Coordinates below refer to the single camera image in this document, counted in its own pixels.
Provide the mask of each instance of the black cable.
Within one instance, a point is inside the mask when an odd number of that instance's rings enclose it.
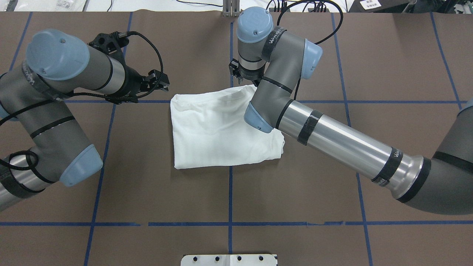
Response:
[[[266,10],[268,10],[269,5],[271,5],[271,2],[274,3],[274,10],[276,10],[276,2],[274,0],[271,0],[271,1],[268,2],[268,5],[266,6]]]
[[[137,35],[137,36],[140,36],[141,38],[143,38],[143,40],[145,40],[153,48],[153,50],[156,52],[156,54],[158,55],[158,58],[159,58],[159,66],[161,68],[161,73],[159,74],[159,77],[157,78],[155,85],[148,92],[146,92],[144,94],[141,94],[139,96],[135,96],[135,97],[126,97],[126,96],[124,96],[124,97],[110,97],[110,96],[107,96],[107,95],[101,95],[101,94],[89,93],[89,92],[79,92],[79,93],[73,93],[72,92],[72,93],[69,93],[68,96],[71,96],[71,97],[73,97],[73,96],[92,96],[92,97],[97,97],[97,98],[103,98],[105,100],[131,101],[131,100],[136,100],[136,99],[139,99],[139,98],[143,98],[143,97],[149,95],[154,90],[156,90],[159,86],[159,82],[161,81],[161,78],[162,78],[163,72],[164,72],[163,60],[161,58],[161,54],[159,53],[156,46],[154,46],[154,44],[148,38],[146,38],[143,34],[141,34],[139,32],[136,32],[136,31],[127,32],[127,36],[131,36],[131,35]]]
[[[293,6],[296,6],[298,4],[302,4],[302,3],[307,3],[307,2],[313,2],[313,0],[301,0],[301,1],[297,1],[295,3],[292,3],[288,6],[287,9],[284,9],[281,14],[279,15],[278,17],[278,23],[276,25],[279,26],[279,23],[281,21],[281,18],[282,18],[282,15],[284,15],[284,13],[286,12],[286,10],[288,10],[289,8],[293,7]],[[325,37],[324,39],[314,43],[314,44],[321,44],[323,43],[324,41],[326,41],[327,39],[329,39],[330,37],[332,37],[337,31],[338,29],[342,26],[342,22],[343,22],[343,10],[340,8],[339,5],[337,5],[337,3],[333,2],[333,1],[330,1],[330,0],[319,0],[319,2],[323,2],[323,3],[328,3],[328,4],[332,4],[333,6],[335,6],[338,10],[338,12],[340,13],[340,22],[338,23],[338,26],[335,28],[335,30],[330,33],[327,37]]]
[[[104,99],[109,99],[109,100],[128,101],[128,100],[135,100],[135,99],[145,97],[145,96],[149,95],[151,92],[153,92],[154,90],[156,90],[159,86],[159,82],[161,81],[161,78],[162,78],[163,72],[164,72],[164,70],[163,70],[163,60],[161,58],[161,54],[159,53],[156,46],[154,46],[154,44],[148,38],[146,38],[143,34],[141,34],[139,32],[136,32],[136,31],[128,31],[127,32],[127,37],[132,36],[132,35],[137,35],[137,36],[140,36],[141,38],[143,38],[143,40],[145,40],[153,48],[153,50],[156,52],[156,54],[158,55],[158,58],[159,58],[159,66],[161,68],[161,73],[159,74],[159,77],[157,77],[155,85],[148,92],[146,92],[144,94],[141,94],[139,96],[135,96],[135,97],[110,97],[110,96],[106,96],[106,95],[100,95],[100,94],[95,94],[95,93],[87,93],[87,92],[80,92],[80,93],[73,93],[72,92],[72,93],[69,93],[67,95],[70,96],[70,97],[84,95],[84,96],[92,96],[92,97],[104,98]],[[12,119],[13,117],[16,117],[19,114],[22,114],[26,111],[29,111],[29,110],[33,109],[33,108],[40,107],[40,106],[43,106],[43,105],[46,105],[46,104],[49,104],[49,103],[52,103],[52,102],[54,102],[54,101],[46,100],[46,101],[42,101],[42,102],[27,106],[23,109],[20,109],[16,112],[6,116],[5,118],[1,119],[0,120],[0,126],[2,126],[5,122]],[[12,153],[10,155],[10,158],[13,158],[13,157],[19,156],[19,155],[32,156],[34,158],[33,164],[28,165],[26,167],[20,167],[20,166],[12,165],[9,162],[6,162],[6,161],[0,159],[0,165],[3,165],[3,166],[5,166],[9,169],[18,170],[18,171],[32,170],[32,169],[35,169],[35,167],[38,165],[39,158],[38,158],[38,155],[36,153],[34,153],[32,151],[18,151],[18,152]]]
[[[300,85],[300,78],[297,81],[296,89],[294,90],[294,100],[296,100],[297,97],[297,91],[299,90],[299,85]]]
[[[46,101],[42,101],[42,102],[30,105],[30,106],[25,107],[23,109],[20,109],[16,112],[6,116],[5,118],[1,119],[0,120],[0,126],[2,126],[6,121],[12,119],[13,117],[15,117],[19,114],[22,114],[26,111],[29,111],[29,110],[33,109],[33,108],[40,107],[40,106],[43,106],[43,105],[46,105],[46,104],[49,104],[49,103],[52,103],[52,102],[53,102],[52,100],[46,100]],[[31,169],[34,169],[38,165],[39,159],[38,159],[38,155],[36,153],[34,153],[32,151],[18,151],[18,152],[12,153],[10,157],[13,158],[13,157],[18,156],[18,155],[29,155],[29,156],[34,157],[35,160],[34,160],[32,165],[29,165],[29,166],[26,166],[26,167],[20,167],[20,166],[12,165],[9,162],[6,162],[2,159],[0,159],[0,164],[7,167],[7,168],[9,168],[9,169],[18,170],[18,171],[31,170]]]
[[[204,6],[215,6],[215,7],[219,7],[219,8],[223,7],[223,6],[219,6],[219,5],[216,5],[216,4],[209,4],[209,3],[186,2],[186,1],[181,1],[181,0],[176,0],[176,1],[179,2],[179,3],[184,3],[184,4],[197,4],[197,5],[204,5]]]
[[[112,9],[113,4],[114,4],[114,0],[110,0],[110,6],[108,7],[107,12],[109,12],[110,9]]]

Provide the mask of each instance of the metal mount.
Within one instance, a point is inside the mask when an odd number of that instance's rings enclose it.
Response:
[[[240,16],[240,0],[223,0],[224,17],[238,17]]]
[[[186,255],[181,266],[277,266],[275,254]]]

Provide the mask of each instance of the blue tape line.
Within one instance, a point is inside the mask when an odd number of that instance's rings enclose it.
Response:
[[[373,257],[371,255],[371,245],[369,243],[369,233],[368,233],[368,225],[366,222],[366,212],[365,212],[365,202],[363,200],[363,191],[361,189],[361,181],[359,178],[359,173],[356,173],[356,180],[358,183],[358,197],[359,197],[359,204],[361,208],[361,218],[363,220],[363,230],[365,232],[365,242],[366,242],[366,251],[368,253],[368,262],[369,266],[373,266]]]
[[[15,55],[13,56],[13,60],[11,61],[10,69],[9,71],[12,71],[13,66],[15,65],[15,62],[17,60],[18,53],[20,52],[21,45],[23,43],[23,39],[25,38],[26,35],[26,30],[28,29],[29,23],[31,21],[31,17],[33,16],[33,13],[30,12],[28,16],[28,20],[26,21],[25,28],[23,29],[23,33],[21,34],[20,42],[18,43],[17,50],[15,51]]]
[[[338,226],[344,222],[325,222],[309,223],[309,222],[233,222],[233,226]]]
[[[148,226],[339,226],[344,224],[345,222],[325,222],[323,224],[309,222],[149,222]]]
[[[148,226],[228,226],[228,222],[149,222]]]
[[[114,104],[113,107],[112,107],[112,115],[110,116],[110,124],[108,126],[107,140],[105,142],[105,151],[104,151],[104,158],[103,158],[104,166],[102,167],[102,170],[100,170],[100,178],[98,180],[97,194],[96,194],[96,197],[95,197],[94,212],[92,214],[92,224],[90,225],[89,238],[88,238],[88,241],[87,241],[87,249],[86,249],[86,257],[84,259],[84,266],[87,266],[87,264],[88,264],[88,259],[89,259],[89,255],[90,255],[90,248],[92,246],[92,238],[94,236],[94,227],[95,227],[94,224],[95,224],[95,220],[96,220],[96,217],[97,217],[97,209],[98,209],[98,202],[100,200],[100,192],[102,191],[102,182],[104,180],[105,161],[107,159],[108,147],[109,147],[109,143],[110,143],[110,134],[112,132],[112,125],[113,125],[114,117],[115,117],[115,108],[116,108],[116,105]]]
[[[171,100],[139,100],[138,103],[143,104],[168,104]]]
[[[233,254],[233,227],[228,226],[228,253]]]
[[[302,104],[343,104],[344,100],[298,100]],[[457,101],[347,100],[349,104],[456,104]]]
[[[128,27],[127,27],[126,31],[130,31],[130,28],[131,28],[131,20],[132,20],[132,19],[133,19],[133,12],[130,12],[130,16],[128,17]],[[128,46],[125,46],[125,47],[123,48],[123,56],[125,56],[125,54],[126,54],[126,48],[127,48],[127,47],[128,47]]]
[[[332,27],[333,27],[333,30],[335,30],[335,17],[333,15],[333,13],[330,13],[330,15],[332,16]],[[342,60],[340,59],[340,50],[339,50],[339,47],[338,47],[338,38],[337,38],[337,34],[335,33],[333,35],[334,39],[335,39],[335,49],[337,51],[337,60],[338,60],[338,71],[340,73],[340,81],[342,83],[342,93],[343,93],[343,101],[345,103],[345,114],[347,116],[347,125],[348,126],[351,126],[351,120],[350,120],[350,113],[348,111],[348,100],[347,100],[347,92],[345,91],[345,80],[343,78],[343,70],[342,70]]]
[[[233,250],[233,166],[228,169],[228,253]]]
[[[473,221],[370,221],[367,225],[435,225],[435,224],[473,224]]]
[[[90,226],[90,222],[0,222],[0,226]]]
[[[68,104],[102,104],[102,103],[110,103],[105,100],[64,100],[65,103]]]
[[[458,104],[458,108],[461,110],[462,105],[460,104],[460,98],[458,97],[458,93],[455,88],[455,83],[453,82],[452,74],[450,73],[450,68],[448,67],[447,60],[443,53],[442,44],[440,44],[440,39],[438,38],[437,26],[435,25],[434,13],[432,12],[430,13],[430,20],[432,20],[432,26],[434,27],[434,33],[435,33],[435,38],[437,39],[438,49],[440,50],[440,55],[442,56],[445,69],[447,70],[448,79],[450,80],[450,84],[452,85],[453,94],[455,94],[456,103]]]
[[[109,104],[105,100],[65,100],[65,103],[105,103]],[[171,100],[139,100],[138,103],[143,104],[168,104]],[[343,104],[344,100],[297,100],[301,104]],[[404,101],[404,100],[347,100],[349,104],[457,104],[457,101]],[[462,104],[466,104],[468,101],[460,101]]]
[[[230,61],[233,59],[233,22],[230,22]],[[230,87],[233,87],[233,76],[230,74]]]
[[[335,17],[333,13],[330,13],[332,16],[332,28],[335,30]],[[351,120],[350,120],[350,111],[348,109],[348,99],[347,99],[347,92],[345,90],[345,80],[343,79],[343,70],[342,70],[342,60],[340,58],[340,49],[338,47],[338,37],[337,34],[334,34],[335,39],[335,49],[337,52],[337,60],[338,60],[338,69],[340,72],[340,80],[342,82],[342,93],[343,93],[343,100],[345,102],[345,114],[347,116],[347,125],[351,127]],[[366,215],[365,215],[365,205],[363,202],[363,193],[361,191],[361,183],[359,180],[359,175],[357,173],[357,182],[358,182],[358,197],[359,197],[359,204],[361,208],[361,217],[363,218],[363,229],[365,232],[365,242],[366,242],[366,251],[368,254],[368,262],[369,266],[373,266],[373,258],[371,256],[371,245],[369,243],[369,234],[368,234],[368,226],[366,225]]]
[[[141,226],[135,222],[95,222],[94,226]]]

